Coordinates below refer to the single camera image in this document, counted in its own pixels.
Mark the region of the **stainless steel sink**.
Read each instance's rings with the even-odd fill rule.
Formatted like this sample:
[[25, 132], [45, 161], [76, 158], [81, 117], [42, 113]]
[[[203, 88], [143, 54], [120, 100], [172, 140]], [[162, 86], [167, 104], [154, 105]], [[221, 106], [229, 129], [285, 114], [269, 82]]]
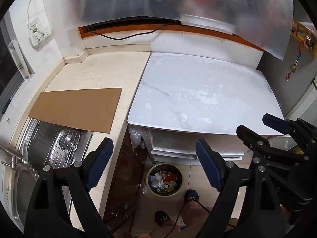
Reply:
[[91, 131], [31, 119], [21, 137], [13, 169], [8, 211], [14, 223], [24, 229], [33, 189], [44, 166], [66, 168], [83, 160], [92, 138]]

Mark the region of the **hanging bell charm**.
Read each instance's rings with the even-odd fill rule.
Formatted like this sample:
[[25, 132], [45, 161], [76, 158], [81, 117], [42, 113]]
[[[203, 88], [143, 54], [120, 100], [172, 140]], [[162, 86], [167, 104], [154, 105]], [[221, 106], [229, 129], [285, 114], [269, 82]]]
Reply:
[[295, 62], [292, 65], [290, 65], [290, 67], [289, 67], [290, 68], [290, 72], [285, 77], [286, 81], [289, 81], [289, 79], [291, 78], [292, 73], [296, 72], [297, 65], [298, 65], [299, 61], [301, 60], [301, 55], [302, 55], [302, 51], [303, 51], [304, 45], [305, 45], [305, 40], [302, 40], [299, 43], [299, 50], [298, 50], [298, 54], [296, 56], [296, 60], [295, 60]]

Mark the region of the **brown cardboard sheet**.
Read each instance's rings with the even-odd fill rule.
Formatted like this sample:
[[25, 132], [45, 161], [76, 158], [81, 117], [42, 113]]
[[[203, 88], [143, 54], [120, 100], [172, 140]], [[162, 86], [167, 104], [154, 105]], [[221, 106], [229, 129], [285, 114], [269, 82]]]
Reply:
[[122, 88], [40, 93], [29, 117], [47, 123], [109, 134]]

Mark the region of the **steel sink faucet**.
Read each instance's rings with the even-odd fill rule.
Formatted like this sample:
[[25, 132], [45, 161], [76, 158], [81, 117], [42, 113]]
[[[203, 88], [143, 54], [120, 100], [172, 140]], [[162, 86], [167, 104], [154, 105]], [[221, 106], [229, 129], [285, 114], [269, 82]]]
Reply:
[[5, 161], [1, 160], [1, 164], [16, 171], [18, 164], [23, 161], [22, 154], [18, 151], [15, 151], [14, 149], [12, 149], [8, 146], [4, 146], [4, 145], [1, 145], [1, 152], [5, 152], [5, 154], [10, 157], [9, 163], [6, 163]]

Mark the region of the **white wall power strip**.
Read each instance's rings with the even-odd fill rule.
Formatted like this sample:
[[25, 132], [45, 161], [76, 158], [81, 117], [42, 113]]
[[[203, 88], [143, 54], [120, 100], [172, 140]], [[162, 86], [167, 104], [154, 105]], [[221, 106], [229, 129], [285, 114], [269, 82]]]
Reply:
[[26, 26], [30, 35], [31, 46], [34, 49], [39, 49], [52, 33], [50, 25], [43, 25], [39, 18], [31, 20]]

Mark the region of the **dark blue slipper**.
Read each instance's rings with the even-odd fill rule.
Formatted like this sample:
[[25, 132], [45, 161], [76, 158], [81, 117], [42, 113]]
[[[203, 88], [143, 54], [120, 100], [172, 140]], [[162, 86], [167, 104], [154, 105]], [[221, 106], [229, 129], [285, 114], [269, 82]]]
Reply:
[[161, 227], [163, 226], [164, 223], [170, 221], [171, 218], [164, 211], [157, 211], [154, 214], [154, 220], [155, 220], [155, 223]]
[[198, 202], [199, 201], [199, 195], [196, 190], [189, 189], [184, 194], [184, 203], [187, 204], [189, 202]]

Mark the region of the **frosted plastic sheet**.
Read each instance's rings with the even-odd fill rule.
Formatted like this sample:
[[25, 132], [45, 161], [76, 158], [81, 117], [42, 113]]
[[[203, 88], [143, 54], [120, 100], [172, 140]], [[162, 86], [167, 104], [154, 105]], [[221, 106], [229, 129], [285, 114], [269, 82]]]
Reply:
[[178, 20], [242, 37], [283, 59], [293, 0], [61, 0], [68, 29], [132, 17]]

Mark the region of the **dark kitchen window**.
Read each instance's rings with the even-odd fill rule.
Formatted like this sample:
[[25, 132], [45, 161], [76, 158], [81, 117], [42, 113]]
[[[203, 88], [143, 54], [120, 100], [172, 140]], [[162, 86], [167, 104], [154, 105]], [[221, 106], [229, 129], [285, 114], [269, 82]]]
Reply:
[[16, 64], [9, 52], [10, 37], [4, 18], [1, 20], [1, 50], [0, 50], [0, 110], [1, 118], [5, 114], [14, 94], [17, 92], [24, 79], [18, 71]]

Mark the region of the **dark blue left slipper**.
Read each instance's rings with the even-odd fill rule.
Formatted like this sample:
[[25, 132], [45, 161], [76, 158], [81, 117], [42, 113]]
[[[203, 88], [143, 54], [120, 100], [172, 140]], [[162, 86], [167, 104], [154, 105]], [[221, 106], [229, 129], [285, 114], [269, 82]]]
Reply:
[[157, 211], [154, 214], [154, 220], [155, 220], [155, 223], [161, 227], [163, 226], [164, 223], [170, 221], [171, 218], [164, 211]]

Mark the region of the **dark blue right slipper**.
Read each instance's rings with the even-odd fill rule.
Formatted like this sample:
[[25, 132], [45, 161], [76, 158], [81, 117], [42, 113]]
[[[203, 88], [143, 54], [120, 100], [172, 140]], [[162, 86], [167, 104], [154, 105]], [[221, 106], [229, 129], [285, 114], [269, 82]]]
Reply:
[[198, 202], [199, 201], [199, 195], [196, 190], [189, 189], [184, 194], [184, 203], [187, 204], [189, 202]]

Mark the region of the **round trash bin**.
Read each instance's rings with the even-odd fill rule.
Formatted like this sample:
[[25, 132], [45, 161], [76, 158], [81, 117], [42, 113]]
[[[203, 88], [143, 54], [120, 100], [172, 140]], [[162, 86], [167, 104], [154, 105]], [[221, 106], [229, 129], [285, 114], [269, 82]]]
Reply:
[[182, 172], [174, 164], [158, 163], [150, 168], [146, 176], [148, 190], [161, 198], [174, 196], [182, 185]]

